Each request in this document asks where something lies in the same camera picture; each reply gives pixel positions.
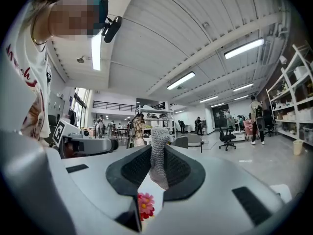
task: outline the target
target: black office chair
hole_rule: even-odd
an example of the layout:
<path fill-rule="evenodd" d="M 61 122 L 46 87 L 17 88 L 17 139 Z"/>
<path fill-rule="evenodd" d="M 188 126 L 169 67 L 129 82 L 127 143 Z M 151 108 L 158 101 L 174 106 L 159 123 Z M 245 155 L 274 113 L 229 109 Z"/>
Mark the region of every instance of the black office chair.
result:
<path fill-rule="evenodd" d="M 274 122 L 273 122 L 273 117 L 269 110 L 263 111 L 263 119 L 264 119 L 264 124 L 265 124 L 264 127 L 265 129 L 268 130 L 264 133 L 264 135 L 269 134 L 269 136 L 271 136 L 274 130 Z"/>
<path fill-rule="evenodd" d="M 227 148 L 228 148 L 229 146 L 232 146 L 232 147 L 234 147 L 234 148 L 236 149 L 235 144 L 234 144 L 234 143 L 230 143 L 232 139 L 236 139 L 236 136 L 235 136 L 234 134 L 231 134 L 231 132 L 232 132 L 233 130 L 234 130 L 234 128 L 228 128 L 228 129 L 226 129 L 226 135 L 224 135 L 224 132 L 223 132 L 222 128 L 220 127 L 220 140 L 221 140 L 222 142 L 224 142 L 224 144 L 223 144 L 223 145 L 220 145 L 220 146 L 219 146 L 219 149 L 220 149 L 222 146 L 226 146 L 226 149 L 225 149 L 226 151 L 227 151 Z"/>

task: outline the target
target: white t-shirt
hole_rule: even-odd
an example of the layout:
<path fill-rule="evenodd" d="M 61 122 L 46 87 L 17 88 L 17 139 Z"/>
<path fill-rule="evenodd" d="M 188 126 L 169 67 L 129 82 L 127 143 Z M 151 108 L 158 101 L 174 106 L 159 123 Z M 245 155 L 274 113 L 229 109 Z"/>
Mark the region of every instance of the white t-shirt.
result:
<path fill-rule="evenodd" d="M 30 8 L 31 4 L 28 4 L 22 9 L 2 44 L 1 51 L 5 52 L 7 60 L 3 60 L 1 69 L 15 69 L 17 75 L 36 95 L 21 131 L 24 135 L 39 140 L 49 137 L 50 134 L 47 108 L 51 80 L 48 82 L 47 76 L 51 77 L 51 69 L 47 63 L 45 45 L 36 45 L 31 39 L 31 26 L 23 26 Z"/>

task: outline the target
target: gray floor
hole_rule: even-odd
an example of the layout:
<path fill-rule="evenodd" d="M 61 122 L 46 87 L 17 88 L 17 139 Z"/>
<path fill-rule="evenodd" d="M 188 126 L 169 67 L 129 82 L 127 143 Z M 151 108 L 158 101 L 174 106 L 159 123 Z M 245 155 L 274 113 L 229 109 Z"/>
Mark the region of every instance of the gray floor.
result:
<path fill-rule="evenodd" d="M 256 140 L 256 145 L 251 145 L 250 139 L 250 141 L 236 142 L 236 150 L 228 147 L 228 151 L 225 151 L 225 147 L 219 149 L 219 145 L 223 144 L 219 140 L 219 135 L 219 132 L 213 132 L 203 136 L 204 156 L 230 160 L 269 186 L 285 184 L 289 187 L 292 197 L 305 191 L 307 180 L 313 171 L 311 146 L 303 147 L 302 154 L 295 156 L 293 140 L 277 135 L 266 136 L 265 145 L 262 145 L 260 140 Z"/>

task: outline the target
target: white ceiling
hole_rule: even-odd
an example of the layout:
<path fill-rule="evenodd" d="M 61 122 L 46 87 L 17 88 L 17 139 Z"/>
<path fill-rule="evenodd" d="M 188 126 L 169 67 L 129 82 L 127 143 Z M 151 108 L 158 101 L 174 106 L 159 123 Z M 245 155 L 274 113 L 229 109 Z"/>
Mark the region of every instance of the white ceiling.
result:
<path fill-rule="evenodd" d="M 196 105 L 225 102 L 258 92 L 276 67 L 290 29 L 285 0 L 109 0 L 109 16 L 123 16 L 111 44 L 102 44 L 101 71 L 86 40 L 54 39 L 69 86 L 106 90 L 153 100 Z M 266 44 L 226 60 L 224 53 L 263 37 Z M 167 90 L 193 71 L 196 76 Z M 246 91 L 233 92 L 248 83 Z"/>

